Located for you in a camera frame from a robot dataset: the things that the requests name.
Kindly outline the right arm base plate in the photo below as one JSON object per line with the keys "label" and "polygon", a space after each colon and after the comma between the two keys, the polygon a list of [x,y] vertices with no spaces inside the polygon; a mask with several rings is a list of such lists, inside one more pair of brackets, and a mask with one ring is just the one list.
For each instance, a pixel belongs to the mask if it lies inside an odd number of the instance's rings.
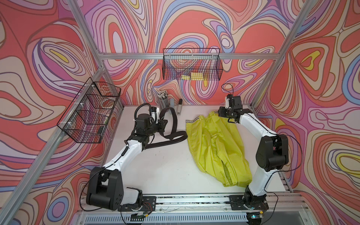
{"label": "right arm base plate", "polygon": [[267,211],[269,209],[266,201],[266,195],[263,196],[249,196],[245,195],[231,195],[226,204],[230,204],[233,211]]}

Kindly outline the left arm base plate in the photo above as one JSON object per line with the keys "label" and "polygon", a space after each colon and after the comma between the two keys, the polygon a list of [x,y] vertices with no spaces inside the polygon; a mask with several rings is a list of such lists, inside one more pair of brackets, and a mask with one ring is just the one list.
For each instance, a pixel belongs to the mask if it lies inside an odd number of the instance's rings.
{"label": "left arm base plate", "polygon": [[121,205],[119,212],[153,212],[156,209],[157,197],[145,196],[134,204]]}

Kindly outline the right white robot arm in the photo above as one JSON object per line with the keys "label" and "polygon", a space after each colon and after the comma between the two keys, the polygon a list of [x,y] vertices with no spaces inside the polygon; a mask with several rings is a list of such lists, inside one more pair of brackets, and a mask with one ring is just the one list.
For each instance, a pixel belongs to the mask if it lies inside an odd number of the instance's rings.
{"label": "right white robot arm", "polygon": [[[230,91],[225,88],[226,85],[230,85]],[[227,92],[227,96],[225,106],[219,108],[218,115],[226,118],[228,123],[242,125],[258,141],[257,169],[252,182],[246,187],[244,198],[248,201],[265,198],[273,175],[284,172],[283,167],[289,162],[288,139],[296,138],[272,131],[260,122],[250,109],[243,108],[242,99],[234,94],[232,84],[224,83],[221,89]]]}

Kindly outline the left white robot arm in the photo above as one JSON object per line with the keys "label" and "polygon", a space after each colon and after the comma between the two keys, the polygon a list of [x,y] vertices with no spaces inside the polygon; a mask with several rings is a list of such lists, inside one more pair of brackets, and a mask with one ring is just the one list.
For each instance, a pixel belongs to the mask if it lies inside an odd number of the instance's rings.
{"label": "left white robot arm", "polygon": [[95,167],[87,183],[86,204],[96,209],[121,211],[122,207],[138,210],[143,205],[142,191],[126,187],[122,173],[146,147],[149,139],[156,133],[164,133],[167,120],[165,113],[169,108],[160,110],[149,107],[149,113],[134,113],[134,128],[124,141],[125,146],[102,167]]}

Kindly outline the neon yellow trousers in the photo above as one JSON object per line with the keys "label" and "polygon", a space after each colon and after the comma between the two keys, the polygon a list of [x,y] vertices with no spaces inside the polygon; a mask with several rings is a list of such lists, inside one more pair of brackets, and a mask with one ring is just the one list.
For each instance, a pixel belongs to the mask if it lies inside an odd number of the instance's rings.
{"label": "neon yellow trousers", "polygon": [[224,187],[246,187],[252,182],[245,147],[235,124],[215,111],[186,121],[189,151],[199,170]]}

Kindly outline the black leather belt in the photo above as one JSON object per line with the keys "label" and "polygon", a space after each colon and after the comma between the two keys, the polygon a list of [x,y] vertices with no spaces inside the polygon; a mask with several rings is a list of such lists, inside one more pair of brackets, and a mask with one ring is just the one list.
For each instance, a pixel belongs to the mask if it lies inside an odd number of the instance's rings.
{"label": "black leather belt", "polygon": [[175,111],[174,108],[168,107],[168,108],[165,108],[165,109],[161,110],[159,119],[164,119],[165,114],[166,114],[167,111],[170,111],[171,115],[172,115],[171,133],[168,134],[168,135],[165,135],[165,134],[161,135],[160,134],[163,138],[167,139],[167,141],[147,144],[145,149],[164,147],[164,146],[180,143],[180,142],[185,141],[187,139],[188,135],[187,135],[186,131],[177,131],[178,119],[177,119],[177,114],[176,114],[176,111]]}

